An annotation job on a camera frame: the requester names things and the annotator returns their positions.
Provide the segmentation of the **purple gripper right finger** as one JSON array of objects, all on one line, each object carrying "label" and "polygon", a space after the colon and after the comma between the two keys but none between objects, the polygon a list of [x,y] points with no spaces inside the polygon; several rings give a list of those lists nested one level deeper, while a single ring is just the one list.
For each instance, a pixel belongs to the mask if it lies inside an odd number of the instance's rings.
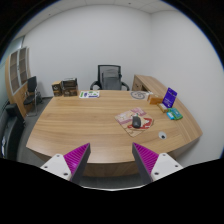
[{"label": "purple gripper right finger", "polygon": [[137,143],[132,144],[132,154],[144,184],[149,184],[182,169],[182,166],[167,153],[157,154]]}]

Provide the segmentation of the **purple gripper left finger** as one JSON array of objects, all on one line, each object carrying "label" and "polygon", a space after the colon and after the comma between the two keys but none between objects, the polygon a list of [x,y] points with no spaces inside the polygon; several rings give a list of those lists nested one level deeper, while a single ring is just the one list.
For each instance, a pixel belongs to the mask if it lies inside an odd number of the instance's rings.
[{"label": "purple gripper left finger", "polygon": [[79,184],[90,153],[90,144],[87,143],[65,155],[54,155],[41,168],[65,180]]}]

